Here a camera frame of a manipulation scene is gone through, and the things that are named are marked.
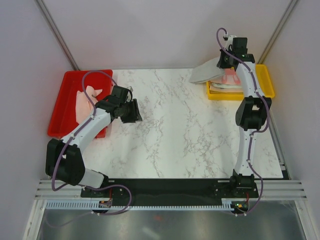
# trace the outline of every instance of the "wall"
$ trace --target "wall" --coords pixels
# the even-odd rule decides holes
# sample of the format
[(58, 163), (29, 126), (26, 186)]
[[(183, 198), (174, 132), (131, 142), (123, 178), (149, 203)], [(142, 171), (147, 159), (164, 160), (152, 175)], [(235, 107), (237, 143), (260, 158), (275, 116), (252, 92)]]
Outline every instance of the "wall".
[(219, 27), (248, 37), (258, 60), (290, 2), (43, 1), (81, 69), (193, 68), (219, 56)]
[(320, 225), (320, 1), (302, 0), (266, 64), (277, 97), (272, 114), (293, 177), (301, 179)]
[(22, 238), (39, 179), (47, 127), (71, 69), (33, 0), (0, 3), (0, 239)]

